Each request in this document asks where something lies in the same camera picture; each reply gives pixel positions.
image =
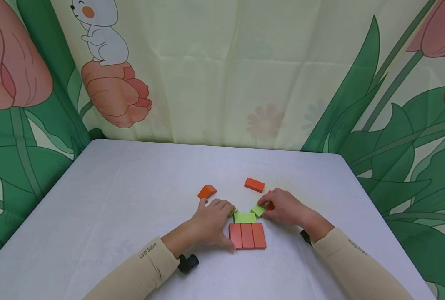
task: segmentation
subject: cartoon rabbit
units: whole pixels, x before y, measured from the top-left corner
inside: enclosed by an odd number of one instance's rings
[[[88,32],[81,38],[87,42],[94,61],[110,66],[128,60],[128,45],[112,28],[118,22],[115,0],[73,0],[71,9]]]

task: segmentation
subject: curtain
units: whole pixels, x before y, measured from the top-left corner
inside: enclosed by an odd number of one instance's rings
[[[0,0],[0,247],[90,139],[333,152],[445,300],[445,0],[81,2]]]

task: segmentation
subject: orange block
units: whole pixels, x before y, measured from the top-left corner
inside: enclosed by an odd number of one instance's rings
[[[254,180],[252,178],[247,178],[246,182],[244,184],[245,187],[248,187],[249,189],[255,190],[256,192],[263,192],[264,189],[264,183],[261,181]]]
[[[236,250],[241,250],[243,247],[243,238],[241,235],[241,224],[229,224],[229,239],[236,246]]]
[[[242,247],[243,249],[254,249],[254,237],[252,226],[249,223],[241,224]]]
[[[201,192],[197,194],[199,199],[206,198],[208,199],[210,196],[214,195],[217,192],[217,189],[215,189],[212,185],[205,185]]]
[[[264,229],[261,223],[252,223],[253,237],[254,237],[254,248],[255,249],[266,249],[266,237],[264,237]]]

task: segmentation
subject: arm sleeve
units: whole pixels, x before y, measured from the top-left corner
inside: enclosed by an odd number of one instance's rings
[[[156,237],[103,278],[83,300],[143,300],[178,265],[179,259]]]
[[[412,300],[396,278],[339,228],[314,244],[353,300]]]

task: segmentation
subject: light green block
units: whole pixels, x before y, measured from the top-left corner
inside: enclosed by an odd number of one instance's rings
[[[241,213],[236,212],[234,214],[234,223],[236,224],[242,224],[242,223],[257,223],[258,220],[255,218],[254,212],[248,212],[248,213]]]
[[[252,212],[255,213],[257,218],[260,218],[263,215],[263,212],[266,211],[266,208],[263,208],[262,206],[255,205],[252,209]]]
[[[232,217],[235,213],[238,212],[238,208],[236,207],[236,209],[234,209],[231,214],[229,214],[229,218]]]

